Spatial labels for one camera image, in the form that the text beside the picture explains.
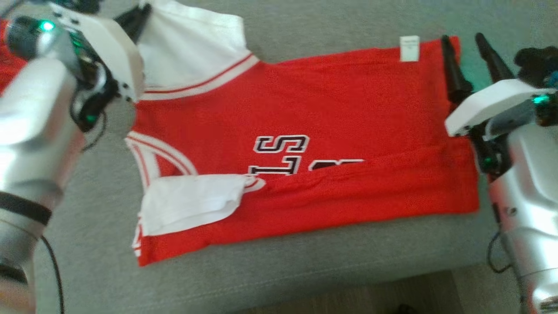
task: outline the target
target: black band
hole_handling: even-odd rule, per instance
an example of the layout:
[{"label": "black band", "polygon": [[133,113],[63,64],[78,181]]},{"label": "black band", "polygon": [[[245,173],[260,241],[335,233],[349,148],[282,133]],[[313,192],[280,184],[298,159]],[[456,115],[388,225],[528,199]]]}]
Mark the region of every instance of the black band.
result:
[{"label": "black band", "polygon": [[6,192],[0,192],[0,208],[31,218],[45,226],[52,215],[45,206]]}]

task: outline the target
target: gray cushion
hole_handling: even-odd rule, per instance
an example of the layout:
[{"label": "gray cushion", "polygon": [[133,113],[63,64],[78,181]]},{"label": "gray cushion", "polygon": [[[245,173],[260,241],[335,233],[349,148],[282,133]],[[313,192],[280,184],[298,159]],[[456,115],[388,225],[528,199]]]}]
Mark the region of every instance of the gray cushion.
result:
[{"label": "gray cushion", "polygon": [[[115,16],[133,2],[105,1],[103,14]],[[396,46],[401,35],[422,40],[459,35],[466,75],[477,88],[489,84],[489,75],[475,49],[476,31],[485,32],[511,63],[518,49],[555,39],[550,27],[541,27],[553,25],[557,9],[552,0],[483,7],[472,0],[187,3],[244,17],[249,47],[269,62]],[[141,184],[122,140],[132,121],[130,105],[111,107],[107,134],[81,159],[46,233],[59,260],[68,313],[235,311],[478,263],[496,230],[481,185],[482,210],[473,215],[407,218],[216,246],[140,269],[131,242]],[[39,311],[55,313],[54,276],[41,244],[35,263]]]}]

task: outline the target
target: red cloth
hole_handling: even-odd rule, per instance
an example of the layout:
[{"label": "red cloth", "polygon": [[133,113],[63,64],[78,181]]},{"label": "red cloth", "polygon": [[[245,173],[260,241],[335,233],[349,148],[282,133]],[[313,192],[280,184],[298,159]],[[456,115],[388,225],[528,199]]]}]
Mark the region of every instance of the red cloth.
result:
[{"label": "red cloth", "polygon": [[[474,157],[467,139],[447,136],[449,105],[440,41],[421,44],[419,62],[400,62],[399,48],[259,62],[206,93],[140,102],[133,131],[172,146],[198,174],[288,168],[285,157],[300,163],[294,175],[259,174],[266,185],[221,221],[160,236],[140,229],[139,264],[212,244],[476,211]],[[263,146],[270,147],[282,135],[309,140],[305,149],[293,140],[277,153],[257,151],[258,137],[273,137]],[[187,174],[164,153],[172,155],[157,156],[161,176]],[[309,169],[315,160],[358,159]]]},{"label": "red cloth", "polygon": [[0,21],[0,93],[25,66],[25,61],[12,55],[4,43],[3,38],[7,25],[8,21]]}]

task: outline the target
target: shirt tag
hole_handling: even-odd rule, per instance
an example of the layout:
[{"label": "shirt tag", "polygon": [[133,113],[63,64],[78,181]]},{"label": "shirt tag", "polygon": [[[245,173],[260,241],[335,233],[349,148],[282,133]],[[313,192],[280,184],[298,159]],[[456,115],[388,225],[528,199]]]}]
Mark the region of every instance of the shirt tag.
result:
[{"label": "shirt tag", "polygon": [[419,60],[420,38],[418,36],[401,36],[401,62],[413,62]]}]

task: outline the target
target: folded white sleeve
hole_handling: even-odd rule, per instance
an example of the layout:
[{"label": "folded white sleeve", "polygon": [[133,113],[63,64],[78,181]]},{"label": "folded white sleeve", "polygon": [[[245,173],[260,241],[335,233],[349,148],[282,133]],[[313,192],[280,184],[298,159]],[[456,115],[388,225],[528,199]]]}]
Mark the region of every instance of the folded white sleeve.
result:
[{"label": "folded white sleeve", "polygon": [[141,206],[143,235],[179,232],[230,216],[246,184],[240,174],[181,175],[155,179]]}]

